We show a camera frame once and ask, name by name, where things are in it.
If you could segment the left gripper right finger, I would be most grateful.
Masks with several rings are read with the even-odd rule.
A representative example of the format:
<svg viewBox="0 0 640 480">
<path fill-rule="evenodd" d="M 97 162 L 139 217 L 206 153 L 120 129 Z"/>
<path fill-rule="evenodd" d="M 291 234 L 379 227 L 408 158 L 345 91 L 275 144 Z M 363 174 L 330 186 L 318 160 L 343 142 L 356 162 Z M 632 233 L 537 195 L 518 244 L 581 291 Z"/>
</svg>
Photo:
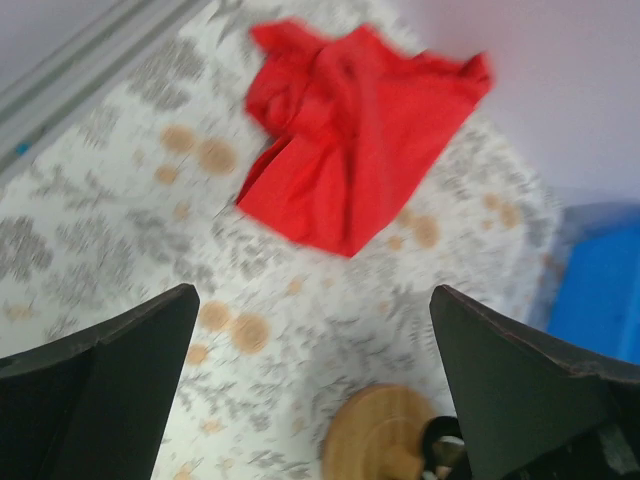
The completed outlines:
<svg viewBox="0 0 640 480">
<path fill-rule="evenodd" d="M 636 479 L 639 368 L 506 317 L 448 285 L 430 301 L 455 407 L 428 425 L 451 479 Z"/>
</svg>

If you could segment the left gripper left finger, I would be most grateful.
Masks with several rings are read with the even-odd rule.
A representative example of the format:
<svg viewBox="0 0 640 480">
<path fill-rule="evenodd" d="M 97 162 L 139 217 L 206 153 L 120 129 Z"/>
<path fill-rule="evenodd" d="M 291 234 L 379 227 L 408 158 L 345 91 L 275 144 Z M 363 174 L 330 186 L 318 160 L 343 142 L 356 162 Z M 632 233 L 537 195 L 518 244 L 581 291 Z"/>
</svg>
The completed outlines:
<svg viewBox="0 0 640 480">
<path fill-rule="evenodd" d="M 180 284 L 2 358 L 2 478 L 150 478 L 199 304 Z"/>
</svg>

